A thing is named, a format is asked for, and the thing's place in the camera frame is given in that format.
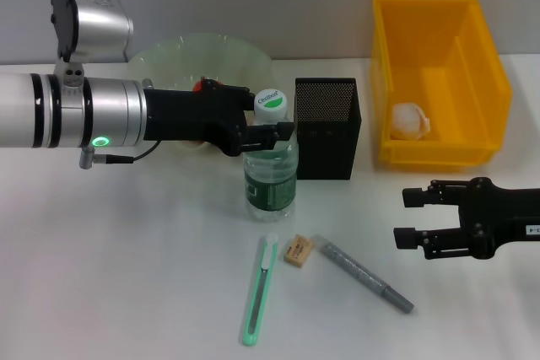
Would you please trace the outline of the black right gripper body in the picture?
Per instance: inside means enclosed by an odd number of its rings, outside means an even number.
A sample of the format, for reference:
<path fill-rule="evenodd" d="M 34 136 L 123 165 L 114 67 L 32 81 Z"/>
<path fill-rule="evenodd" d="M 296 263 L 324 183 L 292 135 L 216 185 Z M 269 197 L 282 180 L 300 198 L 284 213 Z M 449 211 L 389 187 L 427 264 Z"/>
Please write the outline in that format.
<path fill-rule="evenodd" d="M 504 189 L 489 178 L 469 181 L 458 207 L 468 254 L 479 260 L 512 242 L 540 242 L 540 189 Z"/>

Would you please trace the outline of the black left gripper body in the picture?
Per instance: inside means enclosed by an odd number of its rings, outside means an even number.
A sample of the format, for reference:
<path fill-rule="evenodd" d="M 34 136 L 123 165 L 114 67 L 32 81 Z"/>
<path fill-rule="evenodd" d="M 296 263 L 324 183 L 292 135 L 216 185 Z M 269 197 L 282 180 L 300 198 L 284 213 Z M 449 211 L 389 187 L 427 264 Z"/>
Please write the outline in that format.
<path fill-rule="evenodd" d="M 246 115 L 240 88 L 207 79 L 200 92 L 145 89 L 145 141 L 208 142 L 227 156 L 241 154 Z"/>

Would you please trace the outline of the green label water bottle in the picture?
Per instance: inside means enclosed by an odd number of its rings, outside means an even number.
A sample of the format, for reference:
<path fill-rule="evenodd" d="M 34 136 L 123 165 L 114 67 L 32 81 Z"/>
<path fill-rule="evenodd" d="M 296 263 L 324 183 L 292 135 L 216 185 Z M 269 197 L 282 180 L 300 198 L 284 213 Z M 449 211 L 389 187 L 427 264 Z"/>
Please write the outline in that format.
<path fill-rule="evenodd" d="M 282 91 L 264 89 L 255 96 L 254 125 L 288 121 L 288 101 Z M 288 216 L 296 196 L 298 162 L 295 134 L 276 142 L 271 150 L 244 154 L 246 200 L 254 217 L 272 222 Z"/>

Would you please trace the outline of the white paper ball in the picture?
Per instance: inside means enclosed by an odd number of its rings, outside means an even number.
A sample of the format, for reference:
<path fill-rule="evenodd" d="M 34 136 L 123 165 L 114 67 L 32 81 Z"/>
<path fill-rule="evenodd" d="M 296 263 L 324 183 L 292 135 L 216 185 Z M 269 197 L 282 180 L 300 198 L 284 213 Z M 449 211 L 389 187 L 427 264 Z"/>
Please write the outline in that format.
<path fill-rule="evenodd" d="M 430 120 L 418 105 L 400 103 L 392 107 L 390 133 L 393 138 L 417 141 L 430 130 Z"/>

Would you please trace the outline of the black mesh pen holder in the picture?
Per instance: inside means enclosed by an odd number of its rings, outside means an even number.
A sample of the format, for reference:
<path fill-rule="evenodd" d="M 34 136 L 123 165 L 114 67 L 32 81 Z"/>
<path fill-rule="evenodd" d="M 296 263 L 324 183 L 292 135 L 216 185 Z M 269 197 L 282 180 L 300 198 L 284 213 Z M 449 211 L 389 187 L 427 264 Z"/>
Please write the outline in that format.
<path fill-rule="evenodd" d="M 298 180 L 349 180 L 362 117 L 354 78 L 297 78 Z"/>

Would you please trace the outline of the translucent green fruit plate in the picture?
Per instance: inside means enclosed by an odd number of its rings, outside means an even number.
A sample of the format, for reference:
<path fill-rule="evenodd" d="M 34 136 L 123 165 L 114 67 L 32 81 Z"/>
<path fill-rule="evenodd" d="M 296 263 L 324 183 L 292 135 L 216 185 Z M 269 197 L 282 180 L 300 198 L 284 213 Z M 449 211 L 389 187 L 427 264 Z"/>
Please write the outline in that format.
<path fill-rule="evenodd" d="M 247 87 L 254 95 L 274 85 L 267 54 L 244 40 L 220 34 L 181 35 L 158 42 L 133 56 L 127 72 L 130 79 L 150 80 L 144 89 L 192 91 L 202 77 Z"/>

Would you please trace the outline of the grey glitter marker pen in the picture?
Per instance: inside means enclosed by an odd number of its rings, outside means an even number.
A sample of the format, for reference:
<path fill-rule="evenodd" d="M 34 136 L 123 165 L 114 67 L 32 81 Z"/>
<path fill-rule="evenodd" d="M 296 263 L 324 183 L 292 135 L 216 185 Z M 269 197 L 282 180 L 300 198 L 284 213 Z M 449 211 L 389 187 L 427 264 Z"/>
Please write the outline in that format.
<path fill-rule="evenodd" d="M 352 278 L 367 287 L 372 293 L 386 300 L 404 314 L 410 314 L 414 304 L 403 297 L 397 290 L 382 280 L 374 272 L 358 263 L 352 256 L 337 247 L 328 239 L 316 235 L 313 238 L 315 247 L 330 261 L 347 272 Z"/>

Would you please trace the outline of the beige eraser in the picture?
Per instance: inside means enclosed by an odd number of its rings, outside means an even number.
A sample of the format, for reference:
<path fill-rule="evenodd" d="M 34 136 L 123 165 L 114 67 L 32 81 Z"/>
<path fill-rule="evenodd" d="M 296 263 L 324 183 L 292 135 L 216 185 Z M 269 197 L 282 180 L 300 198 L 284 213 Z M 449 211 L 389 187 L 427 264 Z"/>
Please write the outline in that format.
<path fill-rule="evenodd" d="M 301 268 L 309 257 L 313 246 L 312 239 L 296 234 L 287 247 L 283 259 L 290 265 Z"/>

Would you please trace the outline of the green utility knife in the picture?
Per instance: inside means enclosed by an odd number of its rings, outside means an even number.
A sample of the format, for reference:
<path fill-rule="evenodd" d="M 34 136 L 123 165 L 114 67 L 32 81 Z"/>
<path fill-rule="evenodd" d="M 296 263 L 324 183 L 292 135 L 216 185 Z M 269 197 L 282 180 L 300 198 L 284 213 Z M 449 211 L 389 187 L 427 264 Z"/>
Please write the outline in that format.
<path fill-rule="evenodd" d="M 258 260 L 255 285 L 252 290 L 248 316 L 242 335 L 244 346 L 252 347 L 258 342 L 277 254 L 278 236 L 276 234 L 268 234 L 263 240 L 262 252 Z"/>

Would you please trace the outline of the yellow plastic bin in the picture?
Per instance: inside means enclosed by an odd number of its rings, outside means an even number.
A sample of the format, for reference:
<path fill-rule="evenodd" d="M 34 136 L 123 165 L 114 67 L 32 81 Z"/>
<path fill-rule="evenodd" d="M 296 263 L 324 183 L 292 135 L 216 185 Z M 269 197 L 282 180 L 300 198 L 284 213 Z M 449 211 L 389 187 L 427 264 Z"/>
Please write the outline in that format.
<path fill-rule="evenodd" d="M 373 0 L 370 85 L 378 159 L 386 167 L 459 171 L 502 148 L 512 101 L 478 0 Z M 418 140 L 392 130 L 396 106 L 429 120 Z"/>

